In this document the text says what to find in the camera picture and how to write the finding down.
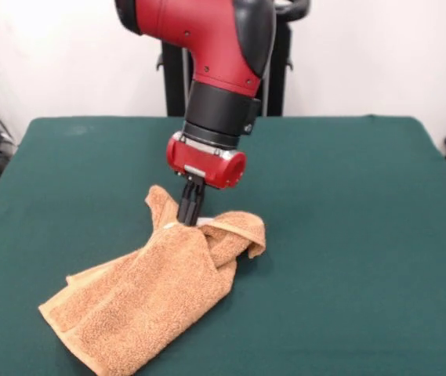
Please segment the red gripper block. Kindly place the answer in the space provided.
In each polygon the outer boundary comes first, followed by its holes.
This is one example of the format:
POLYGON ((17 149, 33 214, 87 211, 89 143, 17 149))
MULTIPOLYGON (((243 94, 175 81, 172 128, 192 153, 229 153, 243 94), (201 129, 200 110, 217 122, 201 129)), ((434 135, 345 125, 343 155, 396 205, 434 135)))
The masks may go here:
MULTIPOLYGON (((199 143, 178 131, 170 138, 167 162, 181 175, 195 175, 217 189, 236 186, 244 174, 247 158, 239 150, 223 150, 199 143)), ((177 220, 195 226, 205 198, 205 184, 188 180, 179 201, 177 220)))

